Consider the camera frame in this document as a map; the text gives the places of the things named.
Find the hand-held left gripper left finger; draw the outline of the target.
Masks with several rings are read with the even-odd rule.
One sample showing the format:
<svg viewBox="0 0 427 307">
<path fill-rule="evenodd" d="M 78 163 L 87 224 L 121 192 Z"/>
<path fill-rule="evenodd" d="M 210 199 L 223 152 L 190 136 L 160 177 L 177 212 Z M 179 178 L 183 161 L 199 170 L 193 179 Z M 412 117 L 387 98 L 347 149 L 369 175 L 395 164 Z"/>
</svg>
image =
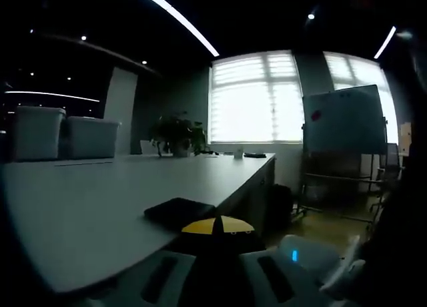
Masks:
<svg viewBox="0 0 427 307">
<path fill-rule="evenodd" d="M 197 256 L 184 251 L 201 241 L 190 236 L 212 235 L 214 218 L 192 222 L 179 238 L 183 248 L 160 250 L 126 271 L 115 286 L 82 301 L 83 306 L 178 306 L 185 281 L 191 274 Z"/>
</svg>

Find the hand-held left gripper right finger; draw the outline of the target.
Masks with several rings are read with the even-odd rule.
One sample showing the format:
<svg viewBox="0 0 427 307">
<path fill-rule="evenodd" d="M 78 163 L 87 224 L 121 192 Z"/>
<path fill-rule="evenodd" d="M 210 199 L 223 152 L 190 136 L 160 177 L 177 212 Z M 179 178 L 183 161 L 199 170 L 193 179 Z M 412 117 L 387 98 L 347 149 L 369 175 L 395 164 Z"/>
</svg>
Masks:
<svg viewBox="0 0 427 307">
<path fill-rule="evenodd" d="M 343 306 L 335 288 L 322 288 L 291 258 L 275 250 L 239 255 L 256 306 Z"/>
</svg>

